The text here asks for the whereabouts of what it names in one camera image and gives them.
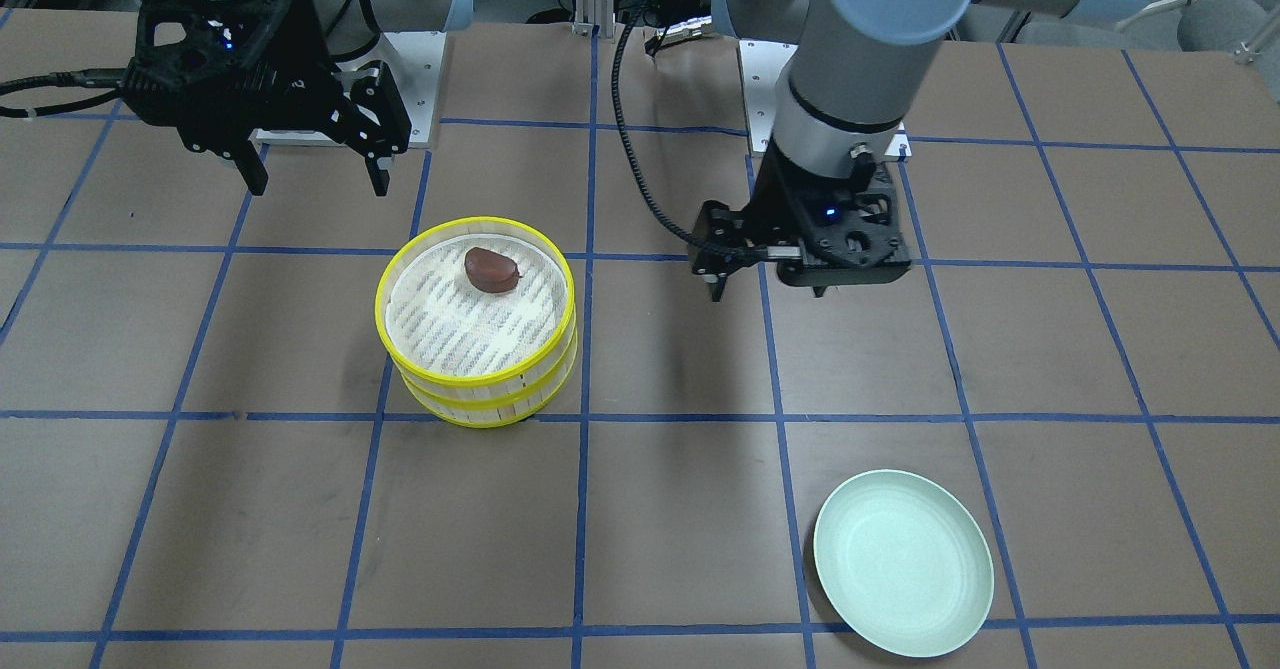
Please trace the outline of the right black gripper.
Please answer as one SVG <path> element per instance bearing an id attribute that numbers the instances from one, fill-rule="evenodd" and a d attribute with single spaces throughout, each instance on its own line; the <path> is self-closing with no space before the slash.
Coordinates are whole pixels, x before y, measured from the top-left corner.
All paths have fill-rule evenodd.
<path id="1" fill-rule="evenodd" d="M 261 198 L 269 173 L 253 130 L 321 130 L 361 155 L 385 198 L 410 119 L 384 61 L 361 67 L 351 101 L 312 9 L 183 10 L 175 20 L 186 31 L 175 43 L 175 130 L 186 148 L 230 160 Z"/>

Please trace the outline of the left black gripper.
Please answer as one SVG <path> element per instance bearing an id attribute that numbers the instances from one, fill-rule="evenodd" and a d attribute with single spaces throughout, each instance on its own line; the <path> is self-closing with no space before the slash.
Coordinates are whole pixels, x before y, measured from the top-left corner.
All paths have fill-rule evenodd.
<path id="1" fill-rule="evenodd" d="M 713 303 L 724 295 L 728 278 L 739 269 L 759 262 L 778 262 L 796 272 L 827 271 L 831 262 L 818 253 L 803 235 L 797 203 L 790 200 L 794 180 L 803 180 L 805 171 L 786 159 L 781 150 L 765 150 L 756 171 L 751 198 L 742 209 L 731 209 L 717 200 L 701 203 L 692 235 L 708 244 L 744 249 L 741 256 L 724 256 L 710 249 L 692 248 L 692 272 L 708 274 L 708 292 Z"/>

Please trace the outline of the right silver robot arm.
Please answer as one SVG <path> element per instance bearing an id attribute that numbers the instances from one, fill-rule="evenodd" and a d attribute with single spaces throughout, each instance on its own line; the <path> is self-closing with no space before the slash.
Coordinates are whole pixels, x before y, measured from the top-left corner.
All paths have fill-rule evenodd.
<path id="1" fill-rule="evenodd" d="M 131 105 L 195 153 L 232 162 L 252 194 L 268 185 L 253 145 L 262 130 L 353 148 L 387 194 L 413 127 L 380 43 L 472 17 L 474 0 L 146 0 L 134 73 L 157 95 Z"/>

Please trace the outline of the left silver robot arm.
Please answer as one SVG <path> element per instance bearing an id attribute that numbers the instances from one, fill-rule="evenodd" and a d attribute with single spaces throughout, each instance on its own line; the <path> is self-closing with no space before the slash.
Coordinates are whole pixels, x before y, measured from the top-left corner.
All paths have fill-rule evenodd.
<path id="1" fill-rule="evenodd" d="M 973 5 L 1125 19 L 1149 0 L 712 0 L 713 26 L 788 43 L 751 200 L 705 201 L 689 244 L 712 301 L 728 278 L 776 264 L 781 281 L 896 281 L 911 267 L 886 164 L 946 35 Z"/>

